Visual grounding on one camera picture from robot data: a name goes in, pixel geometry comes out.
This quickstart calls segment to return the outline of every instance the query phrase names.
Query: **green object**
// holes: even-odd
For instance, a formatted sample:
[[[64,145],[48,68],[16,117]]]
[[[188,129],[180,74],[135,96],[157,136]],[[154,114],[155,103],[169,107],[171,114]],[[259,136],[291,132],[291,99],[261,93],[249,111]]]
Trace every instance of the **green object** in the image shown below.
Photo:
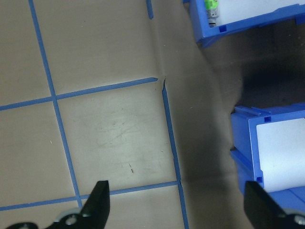
[[[218,7],[218,0],[204,0],[207,10],[216,9]]]

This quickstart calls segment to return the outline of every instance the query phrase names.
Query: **blue storage bin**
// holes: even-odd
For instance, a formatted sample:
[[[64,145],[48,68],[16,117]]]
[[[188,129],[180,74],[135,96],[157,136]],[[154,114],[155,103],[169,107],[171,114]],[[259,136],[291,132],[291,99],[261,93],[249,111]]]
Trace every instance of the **blue storage bin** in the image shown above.
[[[297,24],[305,22],[305,2],[303,4],[302,0],[300,0],[299,2],[301,4],[289,5],[286,7],[278,8],[273,12],[254,17],[251,16],[240,21],[219,24],[216,27],[210,28],[206,15],[204,0],[183,0],[183,2],[190,3],[190,16],[192,19],[195,39],[196,42],[202,43],[203,47],[208,47],[223,36],[245,31],[252,27],[262,27],[268,24],[290,19],[296,19]]]
[[[235,108],[235,113],[231,114],[235,150],[231,151],[231,156],[236,162],[239,189],[243,194],[246,181],[257,181],[264,187],[257,126],[303,118],[305,103],[265,109],[242,106]],[[289,188],[269,194],[282,208],[305,212],[305,187]]]

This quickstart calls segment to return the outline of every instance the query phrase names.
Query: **scratch mark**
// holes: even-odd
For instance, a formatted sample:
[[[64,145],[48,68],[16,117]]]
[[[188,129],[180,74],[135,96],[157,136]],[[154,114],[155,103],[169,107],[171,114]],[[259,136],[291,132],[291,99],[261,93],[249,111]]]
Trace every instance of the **scratch mark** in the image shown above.
[[[129,164],[130,170],[132,171],[132,173],[134,173],[131,164]]]

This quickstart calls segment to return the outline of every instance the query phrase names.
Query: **white paper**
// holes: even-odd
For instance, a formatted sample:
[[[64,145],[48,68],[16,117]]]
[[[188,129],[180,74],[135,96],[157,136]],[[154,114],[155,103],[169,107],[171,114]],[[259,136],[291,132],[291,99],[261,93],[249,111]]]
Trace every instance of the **white paper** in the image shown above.
[[[256,129],[264,189],[305,186],[305,119],[261,124]]]
[[[271,13],[281,7],[305,4],[305,0],[218,0],[217,25]]]

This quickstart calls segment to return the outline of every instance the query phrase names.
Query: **floor tile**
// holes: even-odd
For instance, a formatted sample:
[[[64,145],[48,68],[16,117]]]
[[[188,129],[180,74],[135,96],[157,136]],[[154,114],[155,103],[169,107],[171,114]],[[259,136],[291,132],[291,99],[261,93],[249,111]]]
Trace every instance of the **floor tile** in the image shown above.
[[[106,229],[184,229],[177,186],[112,195],[110,205]]]
[[[145,1],[35,7],[57,94],[158,76]]]
[[[74,196],[53,104],[0,112],[0,206]]]
[[[1,1],[0,105],[50,96],[28,1]]]
[[[19,222],[33,222],[43,229],[51,225],[61,212],[71,208],[77,208],[76,201],[0,211],[0,228]]]
[[[81,195],[176,180],[158,83],[59,100]]]

